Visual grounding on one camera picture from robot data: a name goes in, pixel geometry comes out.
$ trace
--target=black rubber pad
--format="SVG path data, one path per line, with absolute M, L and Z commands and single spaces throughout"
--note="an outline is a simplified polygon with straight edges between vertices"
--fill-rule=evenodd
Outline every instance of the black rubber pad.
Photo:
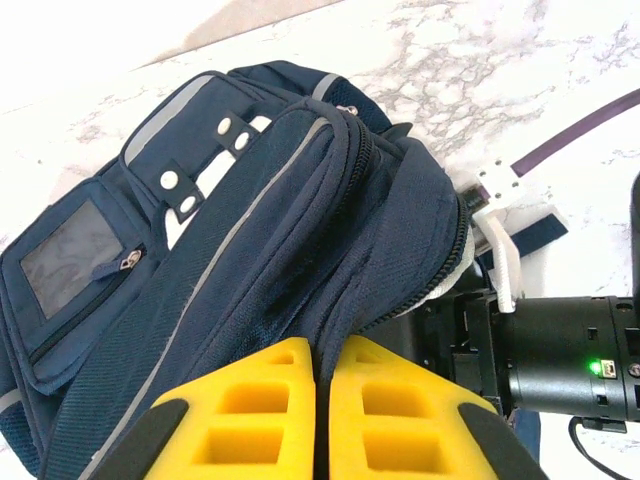
M 148 410 L 91 476 L 91 480 L 143 480 L 176 430 L 189 404 L 170 400 Z

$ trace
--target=navy blue backpack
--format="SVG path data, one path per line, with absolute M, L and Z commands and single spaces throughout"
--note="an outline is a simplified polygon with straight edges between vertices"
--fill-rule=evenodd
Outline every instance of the navy blue backpack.
M 322 391 L 348 335 L 451 285 L 468 213 L 409 128 L 287 62 L 162 102 L 1 257 L 0 428 L 29 471 L 89 478 L 159 395 L 287 337 Z

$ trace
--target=metal zipper pull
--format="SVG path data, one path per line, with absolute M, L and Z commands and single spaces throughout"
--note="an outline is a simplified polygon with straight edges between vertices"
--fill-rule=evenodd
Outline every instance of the metal zipper pull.
M 350 113 L 351 115 L 358 115 L 358 109 L 353 105 L 349 105 L 347 107 L 343 107 L 342 105 L 337 105 L 336 108 L 338 110 L 342 110 L 343 112 Z
M 124 260 L 122 260 L 122 262 L 120 262 L 120 270 L 129 270 L 135 267 L 141 258 L 142 258 L 142 250 L 132 251 L 131 253 L 129 253 L 127 258 L 125 258 Z
M 143 256 L 141 249 L 132 250 L 126 257 L 116 258 L 115 260 L 98 265 L 91 272 L 91 280 L 94 282 L 103 278 L 114 275 L 123 270 L 131 270 L 137 265 Z

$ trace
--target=yellow foam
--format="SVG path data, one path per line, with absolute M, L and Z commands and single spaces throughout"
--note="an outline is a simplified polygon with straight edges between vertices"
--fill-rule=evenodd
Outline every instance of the yellow foam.
M 363 337 L 347 341 L 329 406 L 331 480 L 496 480 L 458 414 L 491 404 Z
M 175 388 L 189 403 L 147 480 L 311 480 L 315 384 L 306 339 L 290 338 Z

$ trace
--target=reflective stripe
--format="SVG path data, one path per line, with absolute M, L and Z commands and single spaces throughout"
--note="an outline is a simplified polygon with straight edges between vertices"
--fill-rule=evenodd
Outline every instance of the reflective stripe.
M 204 75 L 198 77 L 193 82 L 189 83 L 186 87 L 180 90 L 175 97 L 173 97 L 169 103 L 167 103 L 162 110 L 156 113 L 144 126 L 136 133 L 131 139 L 129 145 L 127 145 L 124 151 L 124 163 L 129 165 L 138 154 L 142 151 L 144 146 L 151 140 L 156 133 L 164 128 L 169 121 L 182 111 L 189 100 L 191 100 L 196 93 L 204 87 L 213 75 Z
M 78 480 L 87 480 L 89 478 L 89 476 L 93 473 L 93 471 L 96 469 L 98 464 L 102 461 L 102 459 L 104 458 L 109 448 L 111 448 L 111 445 L 113 445 L 113 443 L 116 441 L 116 439 L 118 438 L 122 430 L 127 426 L 127 423 L 129 423 L 129 420 L 131 420 L 131 417 L 133 416 L 134 412 L 140 405 L 140 402 L 142 402 L 142 399 L 147 394 L 149 387 L 151 387 L 151 383 L 155 379 L 155 376 L 158 373 L 158 370 L 160 369 L 160 366 L 162 365 L 162 362 L 164 361 L 164 358 L 166 357 L 167 352 L 169 351 L 169 348 L 171 348 L 171 344 L 175 339 L 176 333 L 178 333 L 178 328 L 180 328 L 180 324 L 182 323 L 184 316 L 189 310 L 191 303 L 193 303 L 193 300 L 202 289 L 204 283 L 209 278 L 209 275 L 211 275 L 213 268 L 216 266 L 216 263 L 218 263 L 218 259 L 224 253 L 229 243 L 231 243 L 231 241 L 233 240 L 233 237 L 236 236 L 236 233 L 238 233 L 242 225 L 244 225 L 244 223 L 247 221 L 249 216 L 251 216 L 253 211 L 256 209 L 256 206 L 258 205 L 258 203 L 260 203 L 260 200 L 262 200 L 262 198 L 267 194 L 267 192 L 271 189 L 271 187 L 278 181 L 278 179 L 280 179 L 280 177 L 289 169 L 289 167 L 291 167 L 293 162 L 295 162 L 295 160 L 300 156 L 304 148 L 309 144 L 309 142 L 311 142 L 311 140 L 313 139 L 315 134 L 318 132 L 318 130 L 320 130 L 320 128 L 322 128 L 324 125 L 327 125 L 328 123 L 329 121 L 326 118 L 319 118 L 313 123 L 313 125 L 311 125 L 309 132 L 307 132 L 307 135 L 304 137 L 300 145 L 298 145 L 298 148 L 296 149 L 296 151 L 293 152 L 293 154 L 291 155 L 291 158 L 278 171 L 278 173 L 274 175 L 274 177 L 269 181 L 269 183 L 262 189 L 262 191 L 258 194 L 258 196 L 253 200 L 253 202 L 251 203 L 247 211 L 244 213 L 244 215 L 242 215 L 240 220 L 238 220 L 236 224 L 233 226 L 233 228 L 229 231 L 229 233 L 227 233 L 227 236 L 224 238 L 224 240 L 218 247 L 218 250 L 216 250 L 215 255 L 213 256 L 213 258 L 211 259 L 207 267 L 204 269 L 204 272 L 202 272 L 202 275 L 200 276 L 198 283 L 196 283 L 196 286 L 193 289 L 193 292 L 191 292 L 191 296 L 189 297 L 189 300 L 187 300 L 187 303 L 185 304 L 184 309 L 182 310 L 182 314 L 180 315 L 180 318 L 178 319 L 178 322 L 176 323 L 176 326 L 174 327 L 173 332 L 171 332 L 171 335 L 167 340 L 167 344 L 165 345 L 164 350 L 160 355 L 160 358 L 158 359 L 155 366 L 149 373 L 149 376 L 147 377 L 147 379 L 144 381 L 144 383 L 140 387 L 140 390 L 138 390 L 138 393 L 136 394 L 136 396 L 133 397 L 131 404 L 129 405 L 127 410 L 124 412 L 124 415 L 122 416 L 118 424 L 115 426 L 115 428 L 111 432 L 111 435 L 109 435 L 109 437 L 104 442 L 102 447 L 100 447 L 100 449 L 93 455 L 93 457 L 91 457 L 91 461 L 86 466 L 82 474 L 78 477 Z
M 326 74 L 324 78 L 318 82 L 318 85 L 316 85 L 316 88 L 313 89 L 313 94 L 311 94 L 311 98 L 313 98 L 314 100 L 323 100 L 324 94 L 327 93 L 327 90 L 329 90 L 329 87 L 338 78 L 340 78 L 339 75 L 336 75 L 335 73 Z
M 15 390 L 11 390 L 9 393 L 5 393 L 0 397 L 0 414 L 4 413 L 7 408 L 20 401 L 22 401 L 22 395 L 20 395 L 20 390 L 17 388 Z

